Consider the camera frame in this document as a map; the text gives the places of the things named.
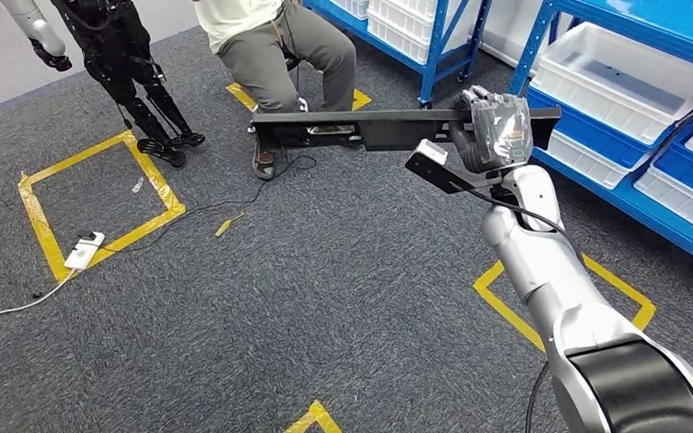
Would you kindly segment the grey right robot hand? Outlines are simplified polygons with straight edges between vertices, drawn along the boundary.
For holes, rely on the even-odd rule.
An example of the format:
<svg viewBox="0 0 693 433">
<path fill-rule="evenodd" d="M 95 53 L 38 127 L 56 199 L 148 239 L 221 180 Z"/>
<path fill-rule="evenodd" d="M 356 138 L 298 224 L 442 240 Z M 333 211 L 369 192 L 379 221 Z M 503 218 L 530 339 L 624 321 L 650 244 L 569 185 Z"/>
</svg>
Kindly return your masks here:
<svg viewBox="0 0 693 433">
<path fill-rule="evenodd" d="M 462 122 L 449 124 L 449 134 L 467 170 L 474 173 L 524 164 L 533 147 L 527 100 L 496 94 L 481 86 L 462 91 L 460 105 L 471 114 L 471 130 Z"/>
</svg>

